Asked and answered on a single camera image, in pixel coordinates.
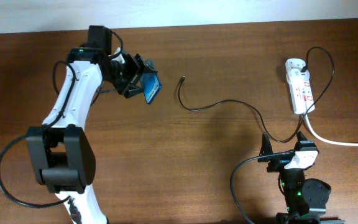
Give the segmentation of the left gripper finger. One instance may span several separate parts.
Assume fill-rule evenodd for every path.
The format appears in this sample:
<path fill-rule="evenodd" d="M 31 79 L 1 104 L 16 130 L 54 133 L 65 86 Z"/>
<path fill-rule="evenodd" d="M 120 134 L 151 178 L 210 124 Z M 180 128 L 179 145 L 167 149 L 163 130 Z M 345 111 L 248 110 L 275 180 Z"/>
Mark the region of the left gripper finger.
<path fill-rule="evenodd" d="M 144 90 L 142 87 L 139 87 L 139 86 L 130 86 L 128 89 L 126 89 L 124 91 L 124 96 L 126 98 L 131 98 L 135 95 L 138 95 L 140 93 L 142 93 Z"/>
<path fill-rule="evenodd" d="M 158 70 L 154 67 L 151 60 L 142 60 L 142 63 L 144 65 L 143 73 L 158 73 Z"/>

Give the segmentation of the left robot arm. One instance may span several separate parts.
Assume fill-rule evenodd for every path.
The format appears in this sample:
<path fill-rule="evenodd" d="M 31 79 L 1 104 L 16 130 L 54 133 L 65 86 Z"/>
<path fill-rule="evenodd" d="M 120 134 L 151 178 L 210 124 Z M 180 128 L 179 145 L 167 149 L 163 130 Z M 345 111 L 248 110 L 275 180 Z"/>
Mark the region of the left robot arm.
<path fill-rule="evenodd" d="M 108 223 L 93 189 L 96 158 L 85 135 L 94 94 L 110 82 L 118 94 L 144 94 L 151 104 L 162 84 L 151 60 L 112 49 L 116 34 L 105 26 L 90 26 L 88 40 L 71 49 L 62 63 L 67 74 L 57 101 L 40 127 L 27 132 L 27 147 L 35 178 L 64 204 L 73 223 Z"/>

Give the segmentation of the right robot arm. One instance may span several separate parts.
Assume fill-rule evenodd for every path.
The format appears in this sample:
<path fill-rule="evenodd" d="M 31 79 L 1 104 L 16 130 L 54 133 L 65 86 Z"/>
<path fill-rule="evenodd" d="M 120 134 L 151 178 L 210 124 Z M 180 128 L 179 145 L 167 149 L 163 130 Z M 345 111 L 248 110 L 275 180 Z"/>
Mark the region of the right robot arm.
<path fill-rule="evenodd" d="M 319 179 L 305 178 L 305 171 L 314 166 L 319 150 L 302 132 L 296 137 L 292 150 L 274 153 L 267 133 L 263 133 L 257 161 L 268 164 L 268 173 L 279 173 L 278 184 L 287 212 L 276 214 L 276 223 L 320 223 L 320 217 L 326 213 L 331 186 Z"/>

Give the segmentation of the blue Galaxy smartphone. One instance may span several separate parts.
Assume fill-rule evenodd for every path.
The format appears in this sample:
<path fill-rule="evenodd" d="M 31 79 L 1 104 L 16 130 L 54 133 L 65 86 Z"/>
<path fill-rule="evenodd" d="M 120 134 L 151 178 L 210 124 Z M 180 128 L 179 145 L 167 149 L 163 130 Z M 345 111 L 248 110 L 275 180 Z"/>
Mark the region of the blue Galaxy smartphone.
<path fill-rule="evenodd" d="M 150 105 L 162 89 L 162 83 L 158 77 L 158 73 L 141 72 L 140 84 L 144 90 L 145 102 Z"/>

